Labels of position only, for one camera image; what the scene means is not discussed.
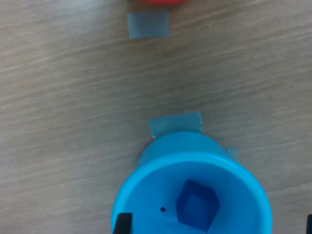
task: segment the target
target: blue tape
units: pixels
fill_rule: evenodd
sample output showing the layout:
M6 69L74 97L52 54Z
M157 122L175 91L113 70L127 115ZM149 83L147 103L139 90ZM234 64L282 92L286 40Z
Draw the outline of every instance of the blue tape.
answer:
M168 10L128 13L127 21L131 39L170 35Z
M161 137L174 132L203 132L200 112L151 118L149 120L149 125L153 138Z

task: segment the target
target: blue plastic cup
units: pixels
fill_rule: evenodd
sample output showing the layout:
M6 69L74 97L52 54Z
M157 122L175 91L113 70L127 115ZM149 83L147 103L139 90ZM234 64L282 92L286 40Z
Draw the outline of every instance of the blue plastic cup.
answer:
M210 198L201 205L191 194L194 205L185 208L191 220L183 223L178 201L187 181L213 190L219 206ZM207 230L188 225L205 221L201 215L210 205L217 210L206 218ZM194 132L168 134L146 148L115 199L112 230L120 213L132 213L133 234L270 234L272 229L270 204L257 180L217 142Z

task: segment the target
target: black object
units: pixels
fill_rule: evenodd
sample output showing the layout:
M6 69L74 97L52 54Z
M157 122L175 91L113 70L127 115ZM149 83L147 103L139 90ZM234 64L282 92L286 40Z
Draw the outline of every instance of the black object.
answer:
M308 215L307 220L307 234L312 234L312 214Z
M132 213L119 213L114 228L114 234L130 234L131 226Z

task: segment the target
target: translucent blue cube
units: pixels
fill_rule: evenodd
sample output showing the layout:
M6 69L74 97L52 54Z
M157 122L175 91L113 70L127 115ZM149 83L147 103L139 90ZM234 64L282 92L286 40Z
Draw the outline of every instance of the translucent blue cube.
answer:
M214 190L187 180L176 203L176 215L180 223L208 231L219 208Z

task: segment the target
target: wooden table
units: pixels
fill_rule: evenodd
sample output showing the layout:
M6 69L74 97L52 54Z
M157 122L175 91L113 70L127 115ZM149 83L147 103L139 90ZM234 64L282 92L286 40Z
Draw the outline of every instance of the wooden table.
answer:
M267 191L274 234L312 213L312 1L189 0L128 39L126 0L0 2L0 233L108 234L148 119L201 111Z

